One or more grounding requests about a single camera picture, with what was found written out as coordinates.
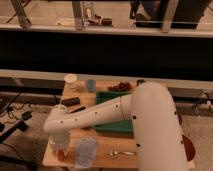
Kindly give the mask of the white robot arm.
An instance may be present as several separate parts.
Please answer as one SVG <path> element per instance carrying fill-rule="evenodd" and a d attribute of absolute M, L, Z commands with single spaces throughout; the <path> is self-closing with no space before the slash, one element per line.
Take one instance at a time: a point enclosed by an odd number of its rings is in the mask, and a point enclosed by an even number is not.
<path fill-rule="evenodd" d="M 139 171 L 189 171 L 174 100 L 156 82 L 144 82 L 128 95 L 72 114 L 65 106 L 56 105 L 43 130 L 53 148 L 64 149 L 72 129 L 120 120 L 133 124 Z"/>

